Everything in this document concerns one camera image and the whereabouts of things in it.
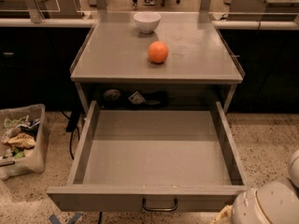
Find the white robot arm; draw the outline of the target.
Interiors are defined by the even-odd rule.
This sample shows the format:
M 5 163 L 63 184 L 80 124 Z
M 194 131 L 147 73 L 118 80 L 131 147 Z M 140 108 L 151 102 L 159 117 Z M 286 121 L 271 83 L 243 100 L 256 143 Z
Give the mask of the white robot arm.
M 239 194 L 210 224 L 299 224 L 299 150 L 288 159 L 288 177 Z

